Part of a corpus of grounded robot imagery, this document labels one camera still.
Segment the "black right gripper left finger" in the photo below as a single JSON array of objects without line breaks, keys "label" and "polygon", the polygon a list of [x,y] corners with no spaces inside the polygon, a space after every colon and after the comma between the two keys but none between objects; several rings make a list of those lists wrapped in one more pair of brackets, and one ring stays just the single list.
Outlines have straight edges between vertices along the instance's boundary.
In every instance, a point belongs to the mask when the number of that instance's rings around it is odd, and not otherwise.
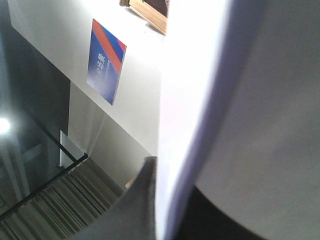
[{"label": "black right gripper left finger", "polygon": [[71,240],[154,240],[157,157],[148,156],[130,188]]}]

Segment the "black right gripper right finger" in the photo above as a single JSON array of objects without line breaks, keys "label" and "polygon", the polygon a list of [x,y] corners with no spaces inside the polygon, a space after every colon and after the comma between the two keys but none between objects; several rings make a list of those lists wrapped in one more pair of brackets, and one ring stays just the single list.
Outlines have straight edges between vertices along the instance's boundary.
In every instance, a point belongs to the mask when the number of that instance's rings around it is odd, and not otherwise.
[{"label": "black right gripper right finger", "polygon": [[261,240],[213,205],[194,187],[176,240]]}]

